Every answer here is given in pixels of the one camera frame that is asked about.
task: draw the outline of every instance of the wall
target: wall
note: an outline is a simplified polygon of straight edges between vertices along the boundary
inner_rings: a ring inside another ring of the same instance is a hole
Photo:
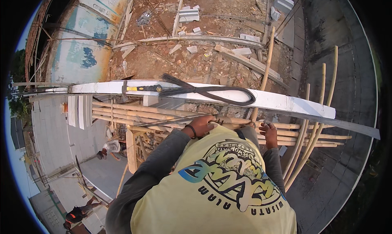
[[[304,68],[311,100],[318,101],[321,65],[326,63],[326,89],[331,86],[334,45],[339,47],[337,79],[331,106],[336,119],[374,127],[377,86],[366,35],[347,0],[302,0],[306,18]],[[335,217],[355,188],[372,138],[339,128],[323,133],[352,135],[344,146],[315,148],[287,192],[303,233],[319,233]]]
[[[75,155],[79,162],[94,156],[106,142],[106,121],[96,121],[85,130],[69,126],[66,114],[60,112],[63,102],[67,97],[34,101],[31,113],[37,152],[48,176],[73,164]]]
[[[58,178],[50,183],[50,187],[56,192],[57,197],[67,212],[70,212],[75,206],[85,206],[90,199],[90,197],[82,198],[85,193],[78,185],[77,178]],[[94,213],[91,216],[82,220],[92,234],[97,234],[104,227],[106,212],[106,208],[99,206],[94,208]]]
[[[64,217],[56,207],[47,190],[31,197],[30,202],[39,220],[43,222],[43,225],[48,228],[50,233],[56,234],[65,232],[63,226]]]
[[[126,158],[119,155],[117,157],[121,161],[117,161],[111,155],[108,155],[106,160],[93,158],[80,165],[83,176],[111,199],[115,199],[116,197],[121,176],[127,165]],[[124,185],[131,176],[132,174],[127,170],[122,184]]]
[[[76,0],[63,13],[54,38],[114,39],[130,0]],[[111,54],[109,41],[57,40],[48,54],[46,81],[104,81]]]

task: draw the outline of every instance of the sky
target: sky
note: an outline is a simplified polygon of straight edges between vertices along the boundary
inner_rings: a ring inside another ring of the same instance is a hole
[[[17,45],[17,48],[15,49],[15,51],[24,49],[26,47],[26,39],[29,34],[32,21],[34,19],[34,16],[36,15],[38,9],[39,9],[39,6],[33,12],[24,31],[22,32],[22,36],[19,39],[19,42],[18,42],[18,45]],[[12,168],[12,172],[13,172],[15,181],[16,181],[17,186],[19,188],[20,194],[22,195],[22,198],[23,198],[27,208],[30,210],[32,216],[35,217],[35,220],[37,221],[38,225],[41,227],[43,233],[49,234],[47,229],[42,225],[42,223],[36,217],[34,210],[29,202],[29,198],[32,196],[35,196],[40,191],[38,190],[37,185],[34,182],[32,182],[32,180],[28,176],[25,162],[19,160],[19,158],[23,156],[23,152],[20,152],[19,150],[15,150],[15,146],[14,146],[14,143],[13,143],[12,137],[11,137],[11,111],[9,110],[7,99],[5,100],[4,124],[5,124],[5,130],[6,130],[5,134],[6,134],[7,150],[8,150],[10,165]]]

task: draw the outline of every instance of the worker bending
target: worker bending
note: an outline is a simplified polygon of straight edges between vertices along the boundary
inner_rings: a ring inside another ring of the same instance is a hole
[[[262,158],[253,127],[232,131],[215,120],[195,118],[161,142],[111,203],[108,234],[297,233],[275,126],[259,128]]]

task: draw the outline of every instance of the hand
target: hand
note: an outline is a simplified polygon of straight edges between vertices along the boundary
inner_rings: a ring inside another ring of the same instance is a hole
[[[277,130],[273,123],[266,121],[259,128],[260,134],[265,136],[267,149],[277,148]]]
[[[218,124],[208,124],[210,121],[216,121],[216,117],[214,117],[213,115],[200,116],[193,119],[193,121],[189,125],[191,125],[194,128],[196,132],[196,137],[200,137],[218,126]],[[194,137],[194,132],[189,127],[185,127],[181,131],[186,133],[191,138]]]

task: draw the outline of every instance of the yellow t-shirt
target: yellow t-shirt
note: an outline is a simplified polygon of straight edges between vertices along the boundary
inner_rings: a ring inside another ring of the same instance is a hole
[[[218,126],[190,141],[175,171],[134,208],[137,233],[296,233],[296,215],[255,144]]]

